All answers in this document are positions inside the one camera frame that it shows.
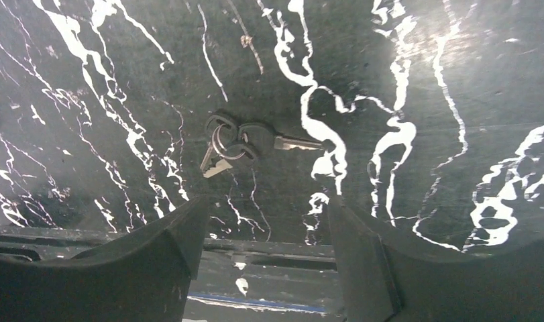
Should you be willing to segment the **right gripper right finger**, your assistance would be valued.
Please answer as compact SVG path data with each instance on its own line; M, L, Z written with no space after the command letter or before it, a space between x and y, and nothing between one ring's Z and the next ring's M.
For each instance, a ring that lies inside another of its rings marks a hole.
M339 196L327 214L348 321L544 321L544 239L467 256Z

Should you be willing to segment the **key bunch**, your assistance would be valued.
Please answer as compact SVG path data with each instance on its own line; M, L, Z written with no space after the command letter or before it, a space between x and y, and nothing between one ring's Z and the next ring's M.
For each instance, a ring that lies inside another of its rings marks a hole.
M205 178L232 168L251 168L275 150L325 149L321 142L284 136L266 123L240 123L222 110L208 117L205 135L207 151L200 165Z

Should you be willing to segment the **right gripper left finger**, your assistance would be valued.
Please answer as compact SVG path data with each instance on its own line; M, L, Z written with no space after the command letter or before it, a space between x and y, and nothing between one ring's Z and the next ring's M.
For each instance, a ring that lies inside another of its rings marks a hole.
M195 198L69 259L0 257L0 321L181 321L208 218Z

